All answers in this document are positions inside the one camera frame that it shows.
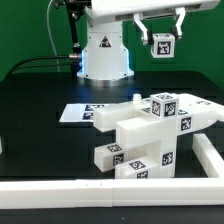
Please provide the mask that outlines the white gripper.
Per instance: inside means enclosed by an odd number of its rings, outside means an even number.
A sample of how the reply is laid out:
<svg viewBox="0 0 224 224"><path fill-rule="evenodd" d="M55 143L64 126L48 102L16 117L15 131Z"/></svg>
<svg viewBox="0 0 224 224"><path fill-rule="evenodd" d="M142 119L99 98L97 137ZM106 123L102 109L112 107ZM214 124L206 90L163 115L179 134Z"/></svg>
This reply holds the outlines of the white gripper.
<svg viewBox="0 0 224 224"><path fill-rule="evenodd" d="M179 40L183 35L181 26L186 16L186 10L213 9L219 2L220 0L92 0L91 5L93 15L97 18L134 14L133 22L141 33L142 43L152 45L153 35L142 22L142 13L148 16L169 15L175 9L175 25L171 28L171 33Z"/></svg>

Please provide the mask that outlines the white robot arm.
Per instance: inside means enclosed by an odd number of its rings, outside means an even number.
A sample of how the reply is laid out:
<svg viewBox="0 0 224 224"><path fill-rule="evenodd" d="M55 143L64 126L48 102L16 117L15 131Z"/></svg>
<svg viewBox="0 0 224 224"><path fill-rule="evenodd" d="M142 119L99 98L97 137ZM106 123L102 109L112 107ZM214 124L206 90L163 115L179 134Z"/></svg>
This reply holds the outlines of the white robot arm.
<svg viewBox="0 0 224 224"><path fill-rule="evenodd" d="M129 51L122 40L122 23L131 20L156 59L172 58L175 42L182 37L187 13L215 8L220 0L90 0L87 14L87 45L82 50L78 77L95 86L115 86L134 76ZM169 33L152 33L145 19L172 16L176 24Z"/></svg>

